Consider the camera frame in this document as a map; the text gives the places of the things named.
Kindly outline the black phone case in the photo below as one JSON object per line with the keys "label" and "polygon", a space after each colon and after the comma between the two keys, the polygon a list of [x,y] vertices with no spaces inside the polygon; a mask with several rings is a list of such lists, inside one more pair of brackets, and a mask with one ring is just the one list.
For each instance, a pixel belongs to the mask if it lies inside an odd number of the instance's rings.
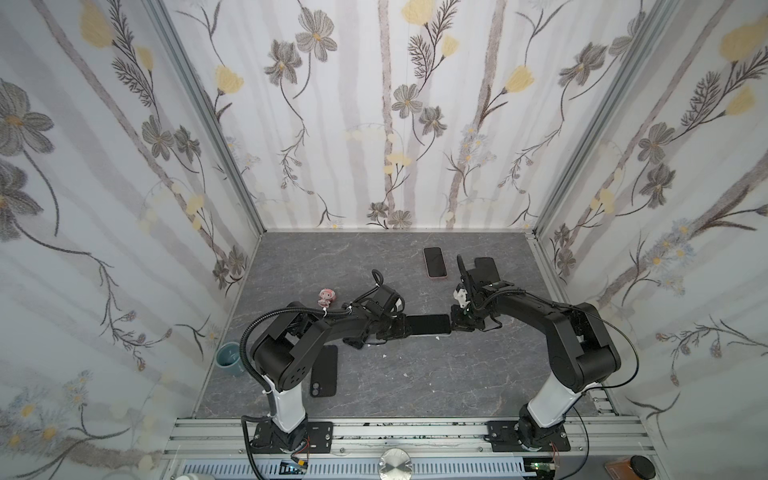
{"label": "black phone case", "polygon": [[476,282],[483,285],[493,284],[500,281],[500,275],[495,263],[491,257],[476,257],[474,259],[473,278]]}
{"label": "black phone case", "polygon": [[314,398],[333,397],[338,385],[338,347],[324,346],[313,364],[310,395]]}

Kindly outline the small pink figurine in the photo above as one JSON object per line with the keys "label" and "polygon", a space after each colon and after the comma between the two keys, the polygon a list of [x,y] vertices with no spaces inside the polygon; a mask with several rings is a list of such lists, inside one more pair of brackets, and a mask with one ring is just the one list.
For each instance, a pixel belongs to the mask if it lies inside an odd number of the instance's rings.
{"label": "small pink figurine", "polygon": [[322,289],[318,294],[317,303],[321,308],[329,308],[336,300],[336,292],[329,288]]}

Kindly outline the teal ceramic cup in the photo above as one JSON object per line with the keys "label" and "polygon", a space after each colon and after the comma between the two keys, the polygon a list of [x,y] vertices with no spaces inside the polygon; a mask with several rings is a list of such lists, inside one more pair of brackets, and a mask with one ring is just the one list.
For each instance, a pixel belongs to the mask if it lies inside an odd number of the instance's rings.
{"label": "teal ceramic cup", "polygon": [[239,377],[245,374],[238,342],[227,342],[216,352],[214,365],[223,374]]}

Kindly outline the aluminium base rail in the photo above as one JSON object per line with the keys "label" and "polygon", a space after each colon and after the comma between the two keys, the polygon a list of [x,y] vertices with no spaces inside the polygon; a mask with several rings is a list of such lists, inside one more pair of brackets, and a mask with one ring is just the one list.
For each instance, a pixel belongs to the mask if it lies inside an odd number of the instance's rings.
{"label": "aluminium base rail", "polygon": [[[564,425],[569,452],[499,452],[485,440],[488,421],[510,418],[337,418],[320,422],[334,424],[331,451],[309,454],[307,461],[288,454],[261,454],[258,460],[290,460],[305,471],[309,462],[321,458],[374,458],[390,448],[401,448],[414,458],[501,458],[517,457],[531,479],[604,479],[604,464],[633,455],[651,461],[656,449],[640,420],[633,416],[570,417]],[[163,454],[161,476],[178,479],[177,470],[188,460],[246,460],[245,443],[237,419],[179,420]]]}

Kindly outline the black mounting plate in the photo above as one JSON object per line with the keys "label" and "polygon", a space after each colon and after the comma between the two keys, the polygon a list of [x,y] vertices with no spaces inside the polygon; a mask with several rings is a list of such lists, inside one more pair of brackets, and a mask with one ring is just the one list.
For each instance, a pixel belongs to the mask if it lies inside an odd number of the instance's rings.
{"label": "black mounting plate", "polygon": [[499,452],[554,453],[569,452],[571,445],[564,424],[539,427],[534,421],[488,421],[485,440]]}
{"label": "black mounting plate", "polygon": [[248,449],[254,454],[309,452],[328,454],[331,451],[334,424],[332,422],[303,422],[291,433],[280,430],[271,420],[252,425]]}

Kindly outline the round silver knob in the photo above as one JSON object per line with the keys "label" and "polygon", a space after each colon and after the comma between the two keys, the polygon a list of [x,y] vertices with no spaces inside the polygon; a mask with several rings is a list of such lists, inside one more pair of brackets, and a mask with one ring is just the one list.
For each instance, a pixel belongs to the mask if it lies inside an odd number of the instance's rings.
{"label": "round silver knob", "polygon": [[378,461],[381,480],[411,480],[414,467],[410,455],[401,448],[386,450]]}

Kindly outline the brown box with black knob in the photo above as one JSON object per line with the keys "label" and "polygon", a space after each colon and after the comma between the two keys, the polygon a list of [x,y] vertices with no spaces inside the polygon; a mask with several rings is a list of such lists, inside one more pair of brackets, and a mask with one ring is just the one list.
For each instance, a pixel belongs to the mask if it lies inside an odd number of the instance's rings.
{"label": "brown box with black knob", "polygon": [[612,480],[653,480],[657,478],[654,463],[642,455],[610,461],[604,468]]}

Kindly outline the blue-edged phone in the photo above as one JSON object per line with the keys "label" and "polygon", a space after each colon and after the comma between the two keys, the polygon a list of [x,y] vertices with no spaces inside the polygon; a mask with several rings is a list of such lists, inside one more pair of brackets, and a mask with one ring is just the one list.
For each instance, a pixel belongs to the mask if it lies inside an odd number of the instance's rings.
{"label": "blue-edged phone", "polygon": [[365,337],[346,337],[342,339],[343,343],[353,347],[354,349],[361,350],[366,346]]}

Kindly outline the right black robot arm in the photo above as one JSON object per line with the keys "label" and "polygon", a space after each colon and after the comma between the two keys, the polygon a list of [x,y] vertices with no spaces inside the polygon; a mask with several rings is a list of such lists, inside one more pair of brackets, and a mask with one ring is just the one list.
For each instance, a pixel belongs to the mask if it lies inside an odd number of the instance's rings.
{"label": "right black robot arm", "polygon": [[500,278],[495,261],[478,257],[465,266],[457,257],[460,283],[454,291],[451,328],[488,332],[510,317],[544,335],[550,374],[539,392],[519,412],[512,446],[524,451],[566,451],[567,413],[583,395],[619,371],[622,360],[608,325],[589,303],[571,305],[530,293]]}

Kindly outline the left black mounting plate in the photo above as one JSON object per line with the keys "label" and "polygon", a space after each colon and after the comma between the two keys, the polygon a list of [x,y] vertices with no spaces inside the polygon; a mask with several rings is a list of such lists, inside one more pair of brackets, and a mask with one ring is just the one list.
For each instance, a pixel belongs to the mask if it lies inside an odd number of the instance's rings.
{"label": "left black mounting plate", "polygon": [[303,422],[291,433],[280,430],[271,420],[252,425],[248,449],[254,454],[309,452],[328,454],[331,451],[334,424],[332,422]]}

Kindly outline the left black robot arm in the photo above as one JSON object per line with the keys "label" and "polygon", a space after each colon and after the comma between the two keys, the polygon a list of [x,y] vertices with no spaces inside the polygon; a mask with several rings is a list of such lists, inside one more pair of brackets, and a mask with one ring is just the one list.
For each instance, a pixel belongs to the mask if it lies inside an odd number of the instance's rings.
{"label": "left black robot arm", "polygon": [[267,312],[249,324],[239,341],[245,372],[261,385],[269,415],[244,415],[240,424],[253,475],[265,475],[256,457],[273,450],[307,461],[314,424],[304,406],[302,385],[328,344],[341,341],[361,350],[408,333],[405,300],[372,272],[375,286],[340,309],[300,302]]}

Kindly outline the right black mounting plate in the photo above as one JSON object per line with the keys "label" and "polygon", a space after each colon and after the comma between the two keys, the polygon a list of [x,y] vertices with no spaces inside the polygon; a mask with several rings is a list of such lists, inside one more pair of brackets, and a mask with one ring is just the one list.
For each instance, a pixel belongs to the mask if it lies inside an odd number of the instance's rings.
{"label": "right black mounting plate", "polygon": [[539,427],[534,421],[488,421],[485,440],[499,452],[554,453],[569,452],[571,445],[564,424]]}

